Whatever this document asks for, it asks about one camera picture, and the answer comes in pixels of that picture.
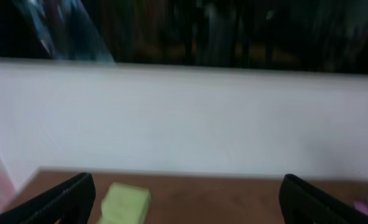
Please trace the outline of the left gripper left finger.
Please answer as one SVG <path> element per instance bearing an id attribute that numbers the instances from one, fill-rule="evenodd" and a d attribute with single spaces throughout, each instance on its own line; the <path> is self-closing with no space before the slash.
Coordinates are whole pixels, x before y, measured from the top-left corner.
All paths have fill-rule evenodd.
<path id="1" fill-rule="evenodd" d="M 90 173 L 80 173 L 0 214 L 0 224 L 87 224 L 96 198 Z"/>

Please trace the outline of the green microfiber cloth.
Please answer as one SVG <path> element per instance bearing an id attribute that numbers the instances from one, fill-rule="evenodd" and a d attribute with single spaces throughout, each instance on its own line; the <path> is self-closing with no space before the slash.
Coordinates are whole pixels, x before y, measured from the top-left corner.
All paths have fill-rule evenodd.
<path id="1" fill-rule="evenodd" d="M 150 201 L 149 189 L 113 183 L 101 203 L 97 224 L 144 224 Z"/>

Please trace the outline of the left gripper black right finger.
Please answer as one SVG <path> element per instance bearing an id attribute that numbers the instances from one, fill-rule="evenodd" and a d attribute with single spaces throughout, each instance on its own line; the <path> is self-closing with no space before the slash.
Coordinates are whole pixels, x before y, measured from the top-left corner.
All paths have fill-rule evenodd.
<path id="1" fill-rule="evenodd" d="M 336 198 L 287 174 L 279 191 L 285 224 L 368 224 L 368 216 Z"/>

